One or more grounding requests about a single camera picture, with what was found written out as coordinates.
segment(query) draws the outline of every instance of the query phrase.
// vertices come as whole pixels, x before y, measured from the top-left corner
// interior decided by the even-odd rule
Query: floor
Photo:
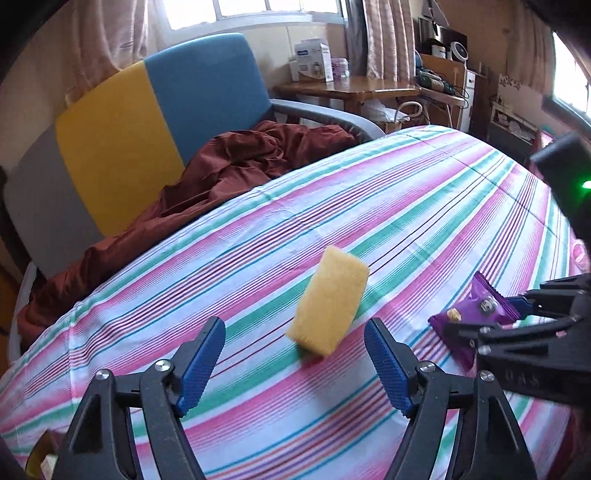
[[[8,337],[4,332],[10,332],[18,294],[18,284],[3,270],[0,269],[0,377],[8,369]]]

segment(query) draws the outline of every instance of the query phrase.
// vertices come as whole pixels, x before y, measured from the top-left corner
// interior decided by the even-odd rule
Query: product box
[[[298,76],[301,82],[312,80],[333,81],[330,49],[321,38],[304,40],[295,46]]]

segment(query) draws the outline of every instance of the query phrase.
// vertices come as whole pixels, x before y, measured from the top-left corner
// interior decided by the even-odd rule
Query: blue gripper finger
[[[191,408],[196,407],[201,399],[205,385],[226,342],[224,322],[219,318],[209,320],[193,342],[200,345],[193,359],[184,369],[183,376],[180,378],[178,400],[173,405],[173,410],[179,417],[183,417]]]
[[[535,315],[533,301],[529,301],[524,296],[507,297],[506,300],[513,306],[517,313],[519,313],[519,320],[524,320],[528,315]]]
[[[398,362],[394,352],[384,338],[384,334],[380,331],[383,329],[378,327],[376,320],[384,325],[379,319],[371,319],[365,324],[363,331],[365,348],[368,351],[371,361],[374,363],[375,370],[378,373],[390,403],[394,408],[399,409],[403,415],[409,416],[415,407],[411,399],[409,376],[400,362]]]

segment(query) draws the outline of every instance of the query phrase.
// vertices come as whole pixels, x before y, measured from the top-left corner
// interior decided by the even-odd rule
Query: window
[[[161,0],[172,30],[239,15],[274,12],[340,14],[339,0]]]
[[[556,73],[554,96],[573,109],[591,117],[589,82],[566,45],[554,34]]]

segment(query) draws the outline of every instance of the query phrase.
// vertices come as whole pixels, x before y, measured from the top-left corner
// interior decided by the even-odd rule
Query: white box
[[[332,82],[330,48],[321,38],[311,38],[295,46],[298,75],[301,82],[324,80]]]
[[[292,82],[299,82],[300,81],[300,74],[297,70],[297,60],[290,61],[290,72],[291,72],[291,81]]]

